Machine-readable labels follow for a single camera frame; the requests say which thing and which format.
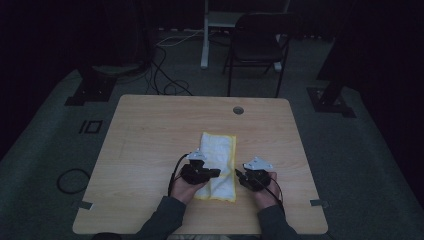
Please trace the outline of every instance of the white cloth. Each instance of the white cloth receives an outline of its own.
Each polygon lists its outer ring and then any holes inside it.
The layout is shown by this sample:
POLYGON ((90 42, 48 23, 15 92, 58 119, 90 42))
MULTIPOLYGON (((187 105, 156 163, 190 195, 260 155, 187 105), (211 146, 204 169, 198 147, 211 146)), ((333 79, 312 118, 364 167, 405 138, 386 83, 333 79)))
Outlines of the white cloth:
POLYGON ((230 135, 212 135, 204 132, 200 151, 206 156, 204 168, 218 168, 221 174, 199 189, 195 198, 209 200, 236 201, 234 184, 236 137, 230 135))

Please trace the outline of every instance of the gray sleeve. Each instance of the gray sleeve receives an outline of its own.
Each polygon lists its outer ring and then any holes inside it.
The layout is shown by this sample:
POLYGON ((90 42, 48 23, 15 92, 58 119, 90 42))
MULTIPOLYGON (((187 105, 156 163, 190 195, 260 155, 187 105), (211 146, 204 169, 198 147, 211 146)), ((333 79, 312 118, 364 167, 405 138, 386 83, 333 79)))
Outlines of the gray sleeve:
POLYGON ((300 236, 289 226, 284 212, 278 205, 262 209, 258 213, 262 240, 298 240, 300 236))
POLYGON ((186 205, 175 198, 163 197, 158 208, 137 233, 143 240, 163 240, 181 227, 186 205))

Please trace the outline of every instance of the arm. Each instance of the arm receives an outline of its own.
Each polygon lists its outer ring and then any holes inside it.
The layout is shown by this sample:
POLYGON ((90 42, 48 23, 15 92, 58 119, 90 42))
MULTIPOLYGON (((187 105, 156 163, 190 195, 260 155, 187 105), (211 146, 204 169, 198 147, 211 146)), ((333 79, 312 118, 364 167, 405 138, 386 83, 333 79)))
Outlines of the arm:
MULTIPOLYGON (((270 177, 277 180, 277 173, 270 172, 270 177)), ((280 188, 276 182, 271 181, 268 189, 275 195, 280 195, 280 188)), ((253 198, 260 209, 258 213, 259 224, 263 240, 294 240, 300 239, 296 231, 286 221, 284 211, 278 205, 277 200, 265 189, 254 192, 253 198)))
POLYGON ((191 185, 182 178, 174 180, 171 197, 163 197, 158 208, 137 236, 143 240, 163 240, 181 227, 187 204, 206 183, 191 185))

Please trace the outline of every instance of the hand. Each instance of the hand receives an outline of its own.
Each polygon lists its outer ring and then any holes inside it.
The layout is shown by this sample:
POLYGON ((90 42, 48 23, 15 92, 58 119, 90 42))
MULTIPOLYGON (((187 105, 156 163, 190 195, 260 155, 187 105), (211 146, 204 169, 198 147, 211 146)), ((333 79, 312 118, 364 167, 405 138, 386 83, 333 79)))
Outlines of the hand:
POLYGON ((187 205, 191 201, 191 199, 193 199, 194 194, 197 192, 197 190, 201 189, 206 184, 207 182, 192 185, 187 183, 181 177, 179 177, 174 180, 174 184, 171 191, 171 197, 187 205))
MULTIPOLYGON (((277 181, 277 173, 275 172, 269 172, 269 176, 277 181)), ((280 189, 278 188, 278 185, 271 180, 271 183, 267 187, 275 196, 280 196, 280 189)), ((277 200, 266 190, 262 189, 261 191, 253 192, 253 198, 256 201, 256 205, 260 210, 271 207, 274 205, 277 205, 277 200)))

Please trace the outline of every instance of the wooden table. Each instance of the wooden table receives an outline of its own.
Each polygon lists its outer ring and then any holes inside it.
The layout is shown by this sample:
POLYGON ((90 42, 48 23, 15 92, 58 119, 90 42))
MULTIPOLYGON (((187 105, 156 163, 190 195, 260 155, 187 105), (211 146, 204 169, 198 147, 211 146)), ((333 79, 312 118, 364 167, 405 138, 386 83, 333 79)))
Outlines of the wooden table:
MULTIPOLYGON (((74 232, 139 231, 167 194, 178 159, 199 147, 203 132, 237 137, 239 170, 254 156, 272 163, 288 223, 301 234, 327 232, 322 207, 310 204, 319 197, 287 100, 142 95, 120 99, 83 198, 93 207, 79 209, 74 232), (236 106, 244 113, 235 114, 236 106)), ((175 234, 259 234, 250 192, 235 182, 235 203, 194 199, 175 234)))

